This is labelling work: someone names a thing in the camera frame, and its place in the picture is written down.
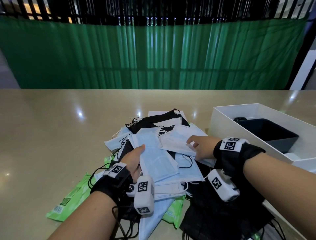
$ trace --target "white box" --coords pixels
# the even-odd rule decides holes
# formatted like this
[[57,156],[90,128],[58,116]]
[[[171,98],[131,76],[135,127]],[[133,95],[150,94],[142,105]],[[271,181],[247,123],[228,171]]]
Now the white box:
[[[233,121],[235,117],[265,118],[296,133],[299,138],[289,153],[283,154]],[[222,139],[228,136],[245,138],[270,156],[316,173],[316,127],[262,104],[214,107],[208,134]]]

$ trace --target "green backdrop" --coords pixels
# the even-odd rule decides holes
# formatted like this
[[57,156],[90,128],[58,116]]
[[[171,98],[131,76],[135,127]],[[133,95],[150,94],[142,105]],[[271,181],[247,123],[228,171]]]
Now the green backdrop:
[[282,89],[306,20],[98,26],[0,17],[21,88]]

